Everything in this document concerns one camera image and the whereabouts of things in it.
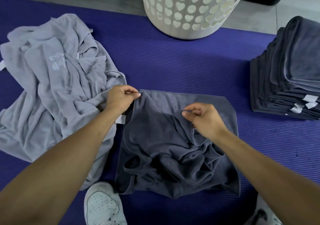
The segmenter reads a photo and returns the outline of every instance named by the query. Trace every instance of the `stack of folded towels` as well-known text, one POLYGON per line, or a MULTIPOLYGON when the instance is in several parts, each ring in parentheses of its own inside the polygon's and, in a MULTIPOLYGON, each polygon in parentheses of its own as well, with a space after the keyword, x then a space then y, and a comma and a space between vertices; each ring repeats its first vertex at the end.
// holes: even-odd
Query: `stack of folded towels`
POLYGON ((250 62, 253 111, 320 119, 320 23, 291 19, 250 62))

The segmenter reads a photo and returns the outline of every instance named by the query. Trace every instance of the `right hand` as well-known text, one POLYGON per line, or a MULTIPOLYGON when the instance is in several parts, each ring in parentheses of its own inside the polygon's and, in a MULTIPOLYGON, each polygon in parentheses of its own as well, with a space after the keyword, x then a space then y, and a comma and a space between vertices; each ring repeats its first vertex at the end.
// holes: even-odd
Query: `right hand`
POLYGON ((216 142, 221 135, 228 133, 228 129, 223 123, 218 111, 211 104, 194 103, 188 105, 182 115, 198 130, 198 132, 216 142))

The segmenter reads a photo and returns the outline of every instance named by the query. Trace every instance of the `left hand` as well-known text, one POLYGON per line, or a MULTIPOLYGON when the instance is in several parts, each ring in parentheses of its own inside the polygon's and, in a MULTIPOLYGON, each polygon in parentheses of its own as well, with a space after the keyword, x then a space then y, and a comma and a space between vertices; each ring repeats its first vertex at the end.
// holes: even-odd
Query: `left hand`
POLYGON ((105 111, 112 111, 119 117, 140 96, 138 90, 130 85, 115 85, 108 93, 105 111))

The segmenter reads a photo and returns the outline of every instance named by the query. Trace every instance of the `ribbed mat surface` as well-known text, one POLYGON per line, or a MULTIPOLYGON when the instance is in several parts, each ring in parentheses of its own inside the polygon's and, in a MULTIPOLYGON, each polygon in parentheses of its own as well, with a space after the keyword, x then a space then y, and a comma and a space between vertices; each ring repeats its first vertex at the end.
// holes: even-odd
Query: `ribbed mat surface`
MULTIPOLYGON (((40 25, 64 13, 77 14, 136 88, 225 96, 237 112, 240 137, 283 165, 320 183, 320 122, 253 113, 249 105, 249 61, 273 35, 221 28, 200 40, 182 41, 158 31, 147 17, 27 0, 0 0, 0 43, 22 25, 40 25)), ((0 72, 0 110, 22 88, 0 72)), ((117 132, 103 180, 113 180, 117 132)), ((0 189, 27 163, 0 152, 0 189)), ((85 224, 79 192, 61 224, 85 224)), ((256 193, 242 177, 240 198, 226 192, 199 192, 171 200, 151 192, 122 196, 128 224, 243 224, 255 207, 256 193)))

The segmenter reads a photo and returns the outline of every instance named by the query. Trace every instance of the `hand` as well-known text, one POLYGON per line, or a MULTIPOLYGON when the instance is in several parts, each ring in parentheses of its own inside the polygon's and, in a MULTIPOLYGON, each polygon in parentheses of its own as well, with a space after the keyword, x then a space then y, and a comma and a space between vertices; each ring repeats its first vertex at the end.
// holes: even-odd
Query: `hand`
POLYGON ((108 93, 105 111, 112 111, 118 118, 140 96, 138 90, 130 85, 115 85, 108 93))
POLYGON ((211 104, 194 103, 188 105, 182 115, 198 130, 198 132, 216 142, 221 135, 228 133, 228 129, 223 123, 218 111, 211 104))

